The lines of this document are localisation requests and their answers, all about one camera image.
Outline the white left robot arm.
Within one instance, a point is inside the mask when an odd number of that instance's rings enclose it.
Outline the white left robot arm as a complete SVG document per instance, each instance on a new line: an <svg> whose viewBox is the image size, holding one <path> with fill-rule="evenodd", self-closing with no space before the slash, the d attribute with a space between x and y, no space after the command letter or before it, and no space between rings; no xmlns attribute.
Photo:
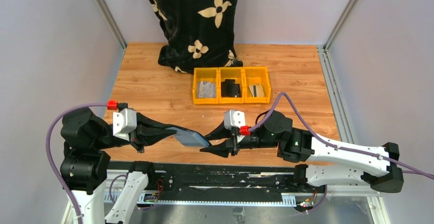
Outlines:
<svg viewBox="0 0 434 224"><path fill-rule="evenodd" d="M157 183L153 163L133 162L126 185L106 214L104 193L111 157L105 149L131 145L144 152L146 146L176 134L167 125L149 120L125 103L108 108L113 110L112 125L88 107L70 111L62 119L60 134L66 149L60 174L78 215L77 223L129 223L142 191Z"/></svg>

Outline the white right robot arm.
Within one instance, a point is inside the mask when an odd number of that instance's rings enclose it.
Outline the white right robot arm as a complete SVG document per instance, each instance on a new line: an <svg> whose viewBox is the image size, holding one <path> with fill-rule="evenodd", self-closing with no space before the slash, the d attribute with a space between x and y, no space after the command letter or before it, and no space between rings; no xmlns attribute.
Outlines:
<svg viewBox="0 0 434 224"><path fill-rule="evenodd" d="M396 162L400 155L396 143L380 147L350 144L349 150L344 150L345 142L295 128L292 119L278 111L254 131L249 129L243 112L229 110L223 122L205 136L224 141L200 151L228 158L242 149L276 148L277 157L296 164L292 185L299 192L323 185L362 185L384 193L402 190L404 178Z"/></svg>

